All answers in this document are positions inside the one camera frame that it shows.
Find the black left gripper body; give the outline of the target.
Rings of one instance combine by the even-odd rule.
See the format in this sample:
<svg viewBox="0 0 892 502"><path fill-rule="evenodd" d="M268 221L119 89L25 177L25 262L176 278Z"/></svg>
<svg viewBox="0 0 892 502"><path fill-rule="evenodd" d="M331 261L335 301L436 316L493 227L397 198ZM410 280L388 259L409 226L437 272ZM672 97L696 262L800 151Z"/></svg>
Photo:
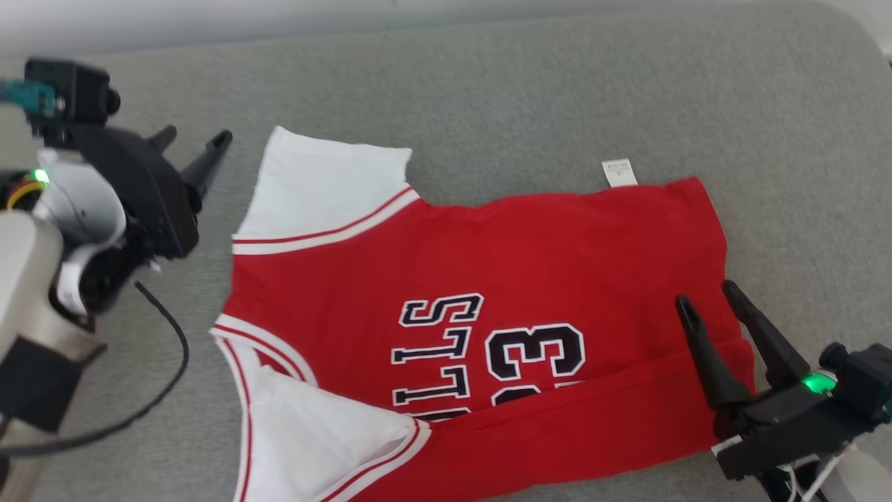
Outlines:
<svg viewBox="0 0 892 502"><path fill-rule="evenodd" d="M68 135L92 174L78 169L64 182L64 194L77 218L98 225L87 235L109 243L121 237L125 217L149 238L153 254L184 259L199 242L197 217L178 171L146 142L125 128L70 124Z"/></svg>

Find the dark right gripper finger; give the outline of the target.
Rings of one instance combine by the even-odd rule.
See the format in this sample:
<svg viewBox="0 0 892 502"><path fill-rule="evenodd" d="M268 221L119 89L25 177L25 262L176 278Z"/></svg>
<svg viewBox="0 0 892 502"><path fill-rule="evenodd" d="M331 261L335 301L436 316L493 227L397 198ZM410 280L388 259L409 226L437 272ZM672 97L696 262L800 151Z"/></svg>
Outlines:
<svg viewBox="0 0 892 502"><path fill-rule="evenodd" d="M800 382L811 371L811 366L794 349L790 341L759 310L736 282L724 280L724 298L734 317L746 327L767 371L765 378L772 388L787 387Z"/></svg>
<svg viewBox="0 0 892 502"><path fill-rule="evenodd" d="M685 332L689 353L700 378L707 406L714 412L749 401L750 392L726 365L707 332L707 325L687 296L678 296L675 308Z"/></svg>

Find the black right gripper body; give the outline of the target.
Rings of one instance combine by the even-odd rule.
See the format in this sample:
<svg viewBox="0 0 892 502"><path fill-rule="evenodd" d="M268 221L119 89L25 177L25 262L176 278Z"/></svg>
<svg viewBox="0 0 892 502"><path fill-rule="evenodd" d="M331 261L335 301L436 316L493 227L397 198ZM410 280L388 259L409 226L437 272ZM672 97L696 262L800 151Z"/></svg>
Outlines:
<svg viewBox="0 0 892 502"><path fill-rule="evenodd" d="M859 416L829 392L834 383L828 375L807 375L757 400L718 407L714 455L724 477L761 476L856 438Z"/></svg>

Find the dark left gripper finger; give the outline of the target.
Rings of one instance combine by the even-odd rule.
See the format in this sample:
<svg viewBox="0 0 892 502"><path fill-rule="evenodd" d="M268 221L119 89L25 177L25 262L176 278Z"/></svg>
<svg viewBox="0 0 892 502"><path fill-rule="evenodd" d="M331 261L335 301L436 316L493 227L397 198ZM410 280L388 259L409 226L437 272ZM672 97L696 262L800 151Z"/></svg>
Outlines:
<svg viewBox="0 0 892 502"><path fill-rule="evenodd" d="M189 204L204 203L232 141L232 132L221 130L205 144L204 152L179 172Z"/></svg>
<svg viewBox="0 0 892 502"><path fill-rule="evenodd" d="M164 128L146 138L146 142L157 153L164 153L175 141L178 130L174 125L166 125Z"/></svg>

